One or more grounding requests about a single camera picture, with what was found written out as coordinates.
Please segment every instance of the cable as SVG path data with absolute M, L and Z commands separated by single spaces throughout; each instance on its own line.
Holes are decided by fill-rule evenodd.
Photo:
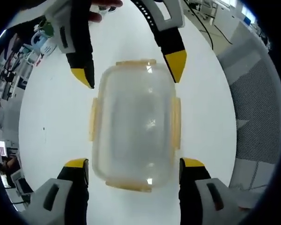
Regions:
M 212 41 L 212 38 L 207 30 L 207 28 L 205 27 L 205 25 L 203 24 L 203 22 L 200 20 L 200 18 L 197 16 L 197 14 L 194 12 L 194 10 L 187 4 L 187 1 L 184 0 L 184 2 L 186 3 L 186 5 L 189 7 L 189 9 L 191 10 L 191 12 L 195 15 L 195 17 L 198 19 L 198 21 L 202 24 L 202 26 L 204 27 L 204 29 L 206 30 L 206 33 L 208 34 L 208 37 L 210 39 L 210 42 L 211 42 L 211 49 L 213 50 L 214 49 L 214 43 Z
M 232 45 L 232 43 L 226 38 L 226 36 L 223 34 L 223 32 L 217 26 L 215 26 L 215 28 L 217 28 L 219 30 L 219 32 L 223 35 L 223 37 L 226 39 L 226 41 L 228 41 L 229 44 Z

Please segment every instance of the plastic food container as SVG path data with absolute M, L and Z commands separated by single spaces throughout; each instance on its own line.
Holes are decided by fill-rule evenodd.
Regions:
M 128 190 L 165 184 L 180 148 L 180 108 L 166 65 L 125 61 L 107 69 L 90 119 L 95 174 Z

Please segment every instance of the finger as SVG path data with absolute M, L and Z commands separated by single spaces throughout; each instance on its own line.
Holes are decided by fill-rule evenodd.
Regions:
M 98 13 L 89 12 L 89 21 L 99 23 L 102 21 L 102 16 Z
M 115 7 L 121 7 L 123 5 L 123 2 L 121 0 L 93 0 L 92 4 L 98 5 L 98 6 L 115 6 Z

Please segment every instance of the desk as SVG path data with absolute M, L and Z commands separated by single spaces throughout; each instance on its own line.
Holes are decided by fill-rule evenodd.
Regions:
M 205 163 L 210 175 L 229 184 L 236 155 L 236 119 L 225 74 L 208 42 L 187 19 L 180 29 L 188 53 L 181 82 L 180 156 Z M 95 89 L 81 84 L 70 72 L 66 56 L 56 49 L 31 73 L 19 123 L 19 151 L 25 178 L 33 190 L 56 178 L 70 159 L 91 163 L 89 117 L 98 95 L 101 74 L 116 61 L 157 59 L 163 55 L 146 20 L 130 2 L 91 24 Z M 89 169 L 87 220 L 96 225 L 177 225 L 180 222 L 178 160 L 170 182 L 152 193 L 115 189 Z

